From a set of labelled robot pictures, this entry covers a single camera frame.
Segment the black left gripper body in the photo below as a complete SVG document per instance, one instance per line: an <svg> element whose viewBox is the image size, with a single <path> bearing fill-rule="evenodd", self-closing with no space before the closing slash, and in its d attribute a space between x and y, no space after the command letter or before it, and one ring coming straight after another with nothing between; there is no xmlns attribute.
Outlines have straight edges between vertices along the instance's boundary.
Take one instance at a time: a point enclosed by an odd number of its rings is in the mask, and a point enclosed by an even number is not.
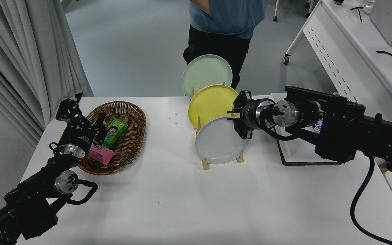
<svg viewBox="0 0 392 245"><path fill-rule="evenodd" d="M60 151L65 152L72 148L78 152L88 152L94 136L93 124L67 124L60 139Z"/></svg>

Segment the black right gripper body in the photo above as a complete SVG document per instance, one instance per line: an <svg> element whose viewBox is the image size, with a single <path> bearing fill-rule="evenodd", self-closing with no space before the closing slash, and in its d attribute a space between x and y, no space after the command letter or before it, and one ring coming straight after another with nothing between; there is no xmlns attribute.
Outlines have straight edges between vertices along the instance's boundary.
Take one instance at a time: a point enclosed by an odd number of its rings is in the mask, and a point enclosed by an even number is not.
<svg viewBox="0 0 392 245"><path fill-rule="evenodd" d="M259 102L258 100L247 101L243 105L242 109L242 121L244 129L246 131L259 130L259 124L257 121L256 110Z"/></svg>

